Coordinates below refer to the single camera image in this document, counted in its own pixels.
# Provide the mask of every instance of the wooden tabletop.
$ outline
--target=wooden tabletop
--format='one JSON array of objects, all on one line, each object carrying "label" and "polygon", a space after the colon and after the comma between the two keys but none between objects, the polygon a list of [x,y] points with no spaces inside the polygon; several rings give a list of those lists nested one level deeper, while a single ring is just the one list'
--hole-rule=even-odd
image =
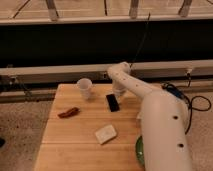
[{"label": "wooden tabletop", "polygon": [[[75,84],[58,86],[35,171],[144,171],[135,154],[141,101],[127,92],[118,99],[120,111],[110,112],[105,96],[111,89],[111,84],[95,84],[92,98],[85,101]],[[72,107],[80,113],[67,119],[57,116]],[[108,124],[118,135],[100,145],[95,131]]]}]

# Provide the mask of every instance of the toy sausage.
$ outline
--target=toy sausage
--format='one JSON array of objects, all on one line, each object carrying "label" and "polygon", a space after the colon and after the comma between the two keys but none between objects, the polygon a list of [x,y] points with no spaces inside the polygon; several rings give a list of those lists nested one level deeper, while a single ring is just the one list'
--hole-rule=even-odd
[{"label": "toy sausage", "polygon": [[78,114],[78,112],[79,112],[79,108],[73,107],[64,113],[58,114],[58,117],[59,118],[68,118],[70,116],[74,116],[74,115]]}]

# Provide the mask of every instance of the black wall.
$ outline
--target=black wall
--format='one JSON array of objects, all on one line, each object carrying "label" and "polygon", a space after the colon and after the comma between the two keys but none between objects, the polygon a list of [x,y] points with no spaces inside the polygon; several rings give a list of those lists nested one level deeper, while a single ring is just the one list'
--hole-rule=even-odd
[{"label": "black wall", "polygon": [[[146,22],[0,26],[0,67],[131,62]],[[213,59],[213,20],[151,21],[137,61]]]}]

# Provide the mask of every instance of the cup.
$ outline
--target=cup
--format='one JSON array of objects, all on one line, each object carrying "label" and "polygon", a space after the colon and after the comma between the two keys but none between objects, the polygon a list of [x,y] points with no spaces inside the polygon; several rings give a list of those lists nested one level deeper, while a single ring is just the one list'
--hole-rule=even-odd
[{"label": "cup", "polygon": [[77,81],[77,87],[81,92],[83,99],[88,100],[91,97],[92,81],[88,78],[82,78]]}]

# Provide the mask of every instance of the wire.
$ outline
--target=wire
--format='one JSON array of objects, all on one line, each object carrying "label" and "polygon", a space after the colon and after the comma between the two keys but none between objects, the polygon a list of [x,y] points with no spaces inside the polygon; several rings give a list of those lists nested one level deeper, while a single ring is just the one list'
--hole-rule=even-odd
[{"label": "wire", "polygon": [[12,18],[16,18],[17,15],[20,13],[20,11],[30,2],[31,0],[27,0],[26,2],[24,2],[20,7],[19,9],[16,11],[16,13],[13,15]]},{"label": "wire", "polygon": [[[208,104],[209,104],[208,107],[207,107],[207,108],[203,108],[203,109],[202,109],[202,108],[193,107],[193,102],[194,102],[196,99],[198,99],[198,98],[201,98],[201,99],[206,100],[206,101],[208,102]],[[211,109],[211,107],[212,107],[211,101],[210,101],[208,98],[204,97],[204,96],[194,96],[194,97],[191,99],[190,104],[189,104],[189,109],[190,109],[189,124],[188,124],[188,127],[187,127],[186,131],[185,131],[185,134],[187,134],[187,133],[189,132],[190,128],[191,128],[193,110],[201,111],[201,112],[206,112],[206,111],[209,111],[209,110]]]},{"label": "wire", "polygon": [[210,0],[206,0],[208,3],[210,3],[211,5],[213,5],[213,2]]},{"label": "wire", "polygon": [[148,32],[148,28],[149,28],[149,21],[150,21],[150,17],[151,17],[151,14],[149,13],[148,15],[148,18],[147,18],[147,21],[146,21],[146,27],[145,27],[145,32],[143,34],[143,37],[141,39],[141,42],[138,46],[138,49],[137,49],[137,52],[135,54],[135,57],[133,58],[132,60],[132,63],[130,64],[130,68],[132,68],[133,64],[135,63],[140,51],[142,50],[143,46],[144,46],[144,43],[145,43],[145,40],[146,40],[146,37],[147,37],[147,32]]},{"label": "wire", "polygon": [[[185,134],[187,134],[191,128],[192,125],[192,117],[193,117],[193,110],[196,111],[200,111],[200,112],[206,112],[209,111],[212,107],[212,103],[211,101],[204,97],[204,96],[194,96],[192,97],[192,99],[190,100],[183,92],[181,92],[175,85],[171,84],[171,83],[165,83],[162,86],[163,89],[167,90],[168,92],[172,93],[173,95],[175,95],[178,98],[181,98],[182,100],[185,101],[185,103],[188,105],[188,109],[189,109],[189,123],[188,126],[186,128]],[[193,107],[193,103],[196,99],[204,99],[207,101],[208,103],[208,107],[207,108],[197,108],[197,107]]]},{"label": "wire", "polygon": [[26,87],[25,84],[23,84],[17,77],[16,77],[16,81],[19,84],[19,87],[24,91],[24,94],[26,96],[26,100],[30,101],[33,99],[33,94],[31,93],[31,91]]}]

